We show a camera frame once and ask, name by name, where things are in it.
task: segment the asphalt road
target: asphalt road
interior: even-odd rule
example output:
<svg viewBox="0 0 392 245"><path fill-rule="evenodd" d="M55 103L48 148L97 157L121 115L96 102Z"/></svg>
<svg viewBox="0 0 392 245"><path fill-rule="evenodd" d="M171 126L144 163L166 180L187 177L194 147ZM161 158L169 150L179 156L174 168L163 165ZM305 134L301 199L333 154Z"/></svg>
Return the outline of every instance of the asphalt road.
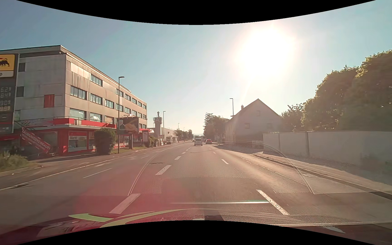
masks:
<svg viewBox="0 0 392 245"><path fill-rule="evenodd" d="M51 176L29 171L5 183L30 181L16 188L0 183L0 234L71 214L176 208L392 221L392 200L215 144L181 142L87 165Z"/></svg>

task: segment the gabled roof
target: gabled roof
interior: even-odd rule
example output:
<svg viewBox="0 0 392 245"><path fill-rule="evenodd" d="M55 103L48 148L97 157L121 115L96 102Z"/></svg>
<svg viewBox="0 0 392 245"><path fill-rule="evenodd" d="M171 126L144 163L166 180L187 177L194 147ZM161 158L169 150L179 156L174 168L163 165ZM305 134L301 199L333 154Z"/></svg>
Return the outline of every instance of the gabled roof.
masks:
<svg viewBox="0 0 392 245"><path fill-rule="evenodd" d="M254 104L256 103L261 103L263 105L265 105L271 112L273 112L274 114L276 114L277 116L279 116L274 110L272 110L268 105L264 104L264 102L262 102L259 98L257 98L256 100L254 100L252 103L248 104L247 106L243 107L243 109L241 109L239 112L237 112L237 114L235 114L229 121L227 121L226 123L230 123L232 121L234 121L234 118L239 117L241 114L243 114L244 111L248 110L249 108L251 108Z"/></svg>

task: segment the lamp post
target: lamp post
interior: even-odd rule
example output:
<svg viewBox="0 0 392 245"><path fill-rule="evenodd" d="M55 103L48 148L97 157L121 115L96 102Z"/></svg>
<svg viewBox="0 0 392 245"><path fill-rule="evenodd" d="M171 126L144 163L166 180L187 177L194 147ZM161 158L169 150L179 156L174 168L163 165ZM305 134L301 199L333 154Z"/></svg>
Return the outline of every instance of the lamp post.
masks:
<svg viewBox="0 0 392 245"><path fill-rule="evenodd" d="M164 130L164 112L166 111L163 111L163 144L164 144L164 134L166 133L166 131Z"/></svg>
<svg viewBox="0 0 392 245"><path fill-rule="evenodd" d="M120 130L119 130L119 121L120 121L120 79L121 78L125 78L124 76L119 77L118 81L119 81L119 94L117 95L118 98L118 104L117 104L117 126L116 126L116 130L117 130L117 153L120 153Z"/></svg>
<svg viewBox="0 0 392 245"><path fill-rule="evenodd" d="M234 116L234 98L229 98L232 100L232 116Z"/></svg>

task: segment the car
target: car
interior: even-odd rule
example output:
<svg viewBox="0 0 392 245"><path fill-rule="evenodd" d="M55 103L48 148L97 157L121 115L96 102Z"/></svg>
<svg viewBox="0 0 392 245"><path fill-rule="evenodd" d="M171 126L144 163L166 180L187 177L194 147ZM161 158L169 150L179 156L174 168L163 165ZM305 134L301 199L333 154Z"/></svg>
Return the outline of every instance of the car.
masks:
<svg viewBox="0 0 392 245"><path fill-rule="evenodd" d="M202 145L202 139L195 139L195 146Z"/></svg>

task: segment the multi-story building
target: multi-story building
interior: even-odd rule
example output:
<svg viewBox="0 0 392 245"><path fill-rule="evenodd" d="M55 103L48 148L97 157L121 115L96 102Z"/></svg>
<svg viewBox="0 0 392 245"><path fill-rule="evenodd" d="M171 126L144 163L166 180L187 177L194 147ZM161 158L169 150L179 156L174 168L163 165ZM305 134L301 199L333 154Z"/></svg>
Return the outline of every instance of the multi-story building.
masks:
<svg viewBox="0 0 392 245"><path fill-rule="evenodd" d="M140 131L147 128L145 101L63 46L0 50L12 53L20 54L15 133L0 136L0 147L18 140L21 125L60 154L92 150L93 132L115 128L118 116L137 116Z"/></svg>

